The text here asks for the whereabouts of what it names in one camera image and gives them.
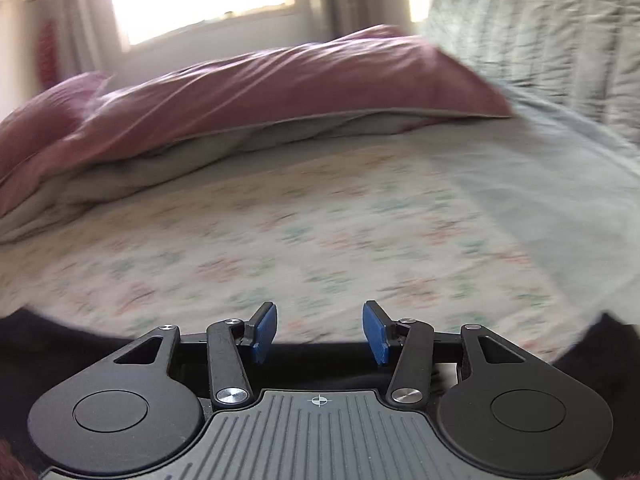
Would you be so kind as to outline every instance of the metal screw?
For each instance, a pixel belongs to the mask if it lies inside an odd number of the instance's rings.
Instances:
[[[249,397],[246,390],[242,388],[223,388],[216,393],[216,399],[224,404],[240,404]]]
[[[391,394],[391,398],[401,404],[415,404],[422,400],[422,392],[415,388],[398,388]]]

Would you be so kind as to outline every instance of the wall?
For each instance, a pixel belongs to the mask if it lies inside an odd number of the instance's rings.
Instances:
[[[35,39],[38,19],[25,0],[0,0],[0,120],[40,92]]]

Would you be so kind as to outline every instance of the bed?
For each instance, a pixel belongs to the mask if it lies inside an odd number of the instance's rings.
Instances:
[[[279,341],[319,342],[363,339],[362,303],[377,300],[436,330],[479,322],[546,360],[602,310],[640,322],[640,0],[608,13],[590,7],[604,0],[479,0],[472,12],[475,1],[434,0],[424,35],[513,117],[420,126],[387,107],[273,123],[250,149],[153,186],[119,179],[166,170],[182,146],[194,160],[207,139],[85,164],[77,186],[75,172],[57,175],[0,219],[0,313],[28,306],[131,336],[200,332],[271,300]],[[584,31],[566,32],[568,57],[541,28],[566,31],[560,14]],[[618,62],[596,62],[601,52]],[[89,199],[99,180],[116,184]],[[43,196],[63,188],[52,211]]]

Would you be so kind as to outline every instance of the blue gripper pad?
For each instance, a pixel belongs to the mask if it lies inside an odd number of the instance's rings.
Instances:
[[[267,357],[271,342],[278,328],[278,311],[274,304],[264,315],[258,326],[255,327],[255,341],[251,346],[251,354],[254,363],[262,364]]]
[[[389,345],[386,342],[385,326],[366,303],[362,307],[362,329],[376,362],[379,365],[387,364],[389,361]]]

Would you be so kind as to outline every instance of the pillow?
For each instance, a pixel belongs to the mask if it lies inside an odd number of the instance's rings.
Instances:
[[[425,120],[511,115],[500,92],[423,38],[398,38],[378,27],[372,38],[364,31],[353,40],[201,63],[100,102],[73,134],[2,184],[0,216],[49,176],[230,128],[372,110],[407,110],[416,115],[415,127]],[[240,143],[242,132],[233,139]]]
[[[402,38],[403,36],[406,36],[406,34],[397,25],[375,25],[337,38],[331,43],[335,43],[335,41],[372,40],[373,38]]]
[[[476,72],[640,142],[640,0],[433,0],[423,27]]]
[[[0,123],[0,182],[23,161],[71,134],[107,74],[89,72],[63,81],[17,108]]]

